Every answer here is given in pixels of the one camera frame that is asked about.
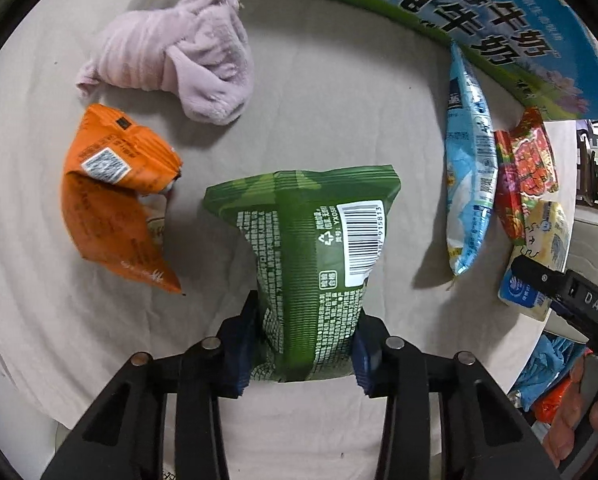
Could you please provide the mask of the person's right hand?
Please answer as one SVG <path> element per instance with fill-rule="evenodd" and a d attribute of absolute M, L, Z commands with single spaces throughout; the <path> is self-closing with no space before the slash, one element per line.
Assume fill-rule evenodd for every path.
<path fill-rule="evenodd" d="M 555 467 L 567 458 L 574 448 L 575 425 L 584 414 L 584 398 L 580 392 L 580 384 L 585 370 L 584 357 L 580 356 L 570 371 L 572 382 L 566 389 L 551 428 L 542 441 L 544 451 Z M 595 431 L 598 431 L 598 402 L 591 410 L 590 424 Z"/>

